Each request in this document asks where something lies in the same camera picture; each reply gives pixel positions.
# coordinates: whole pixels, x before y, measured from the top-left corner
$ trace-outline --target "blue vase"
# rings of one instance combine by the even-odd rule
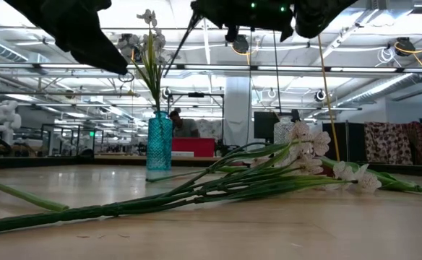
[[[164,111],[148,121],[147,170],[170,170],[173,122]]]

